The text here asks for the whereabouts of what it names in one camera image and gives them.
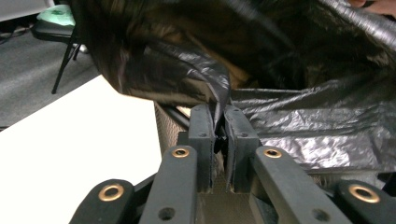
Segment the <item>plastic sheet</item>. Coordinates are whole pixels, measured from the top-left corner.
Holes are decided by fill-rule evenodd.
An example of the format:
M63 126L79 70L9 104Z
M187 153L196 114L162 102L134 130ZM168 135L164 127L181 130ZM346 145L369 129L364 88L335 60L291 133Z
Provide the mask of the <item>plastic sheet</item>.
M209 103L215 124L230 88L299 90L293 45L244 1L73 1L82 41L120 93L169 105Z
M233 103L306 169L395 171L393 21L344 0L73 1L79 34L120 93Z
M395 90L394 78L361 74L304 91L240 90L232 96L262 143L284 148L306 170L392 172Z

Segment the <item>white table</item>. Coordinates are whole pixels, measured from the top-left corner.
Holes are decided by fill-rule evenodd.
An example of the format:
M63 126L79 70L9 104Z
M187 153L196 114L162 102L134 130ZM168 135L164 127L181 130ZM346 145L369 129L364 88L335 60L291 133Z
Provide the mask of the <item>white table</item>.
M99 76L0 133L0 223L68 223L97 184L160 163L153 103Z

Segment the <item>screw hole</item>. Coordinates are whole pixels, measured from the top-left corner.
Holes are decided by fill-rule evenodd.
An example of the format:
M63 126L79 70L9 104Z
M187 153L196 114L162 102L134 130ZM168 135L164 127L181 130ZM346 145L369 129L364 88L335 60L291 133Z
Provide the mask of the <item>screw hole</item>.
M186 154L186 151L185 151L185 150L179 149L179 150L176 150L175 153L176 153L177 155L179 155L179 156L182 156L182 155Z
M277 151L275 151L275 150L268 150L267 153L270 154L271 156L276 156L277 155Z
M356 189L356 192L363 197L367 197L367 198L372 197L372 194L365 189Z
M172 155L176 158L185 158L189 156L190 152L185 148L177 148L172 151Z
M264 151L264 155L271 158L280 158L282 153L275 149L267 149Z
M318 221L322 221L322 222L328 222L330 221L330 216L329 214L327 214L326 212L324 212L323 210L320 209L314 209L312 210L312 215L314 216L314 218Z
M162 221L169 221L175 216L175 209L173 208L163 208L161 209L158 217Z
M106 196L114 196L119 192L118 189L108 189L105 191Z

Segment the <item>black mechanical arm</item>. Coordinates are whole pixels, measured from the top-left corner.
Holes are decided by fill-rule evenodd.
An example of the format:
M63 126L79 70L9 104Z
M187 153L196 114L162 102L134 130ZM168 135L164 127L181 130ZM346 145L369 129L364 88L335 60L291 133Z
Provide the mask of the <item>black mechanical arm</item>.
M211 120L207 105L194 107L189 130L164 152L156 175L136 186L118 179L97 185L70 223L194 223L197 193L211 193L218 151L224 156L226 190L250 194L257 223L396 223L390 185L385 192L343 180L329 193L285 150L261 146L238 108L226 107L221 138Z

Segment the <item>black chair leg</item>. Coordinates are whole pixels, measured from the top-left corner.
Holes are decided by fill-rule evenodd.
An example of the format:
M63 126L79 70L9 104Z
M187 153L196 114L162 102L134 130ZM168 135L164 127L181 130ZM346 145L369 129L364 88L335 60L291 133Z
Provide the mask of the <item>black chair leg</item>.
M62 77L62 73L64 72L64 68L67 66L67 64L70 61L70 51L72 50L72 48L73 48L73 43L69 43L67 45L66 52L64 53L64 59L62 60L61 68L59 69L58 76L56 77L55 85L53 86L53 89L51 92L52 94L55 94L56 90L58 89L58 85L59 85L59 82L61 81L61 77Z
M61 81L62 74L64 73L64 69L66 68L66 66L69 63L70 59L73 57L73 55L75 55L75 57L77 57L76 49L74 49L74 51L70 55L70 51L72 50L73 44L76 41L77 41L77 37L76 37L76 28L75 28L74 31L73 31L72 36L70 37L70 41L69 41L69 43L67 45L66 52L64 53L64 59L62 60L61 68L59 69L58 76L56 77L55 84L53 85L53 88L52 88L52 92L51 92L52 94L56 93L56 91L58 89L59 82Z
M81 48L81 44L77 44L77 46L76 46L76 48L75 48L74 56L73 56L73 61L75 61L76 58L77 58L77 55L78 55L78 53L79 53L79 48Z

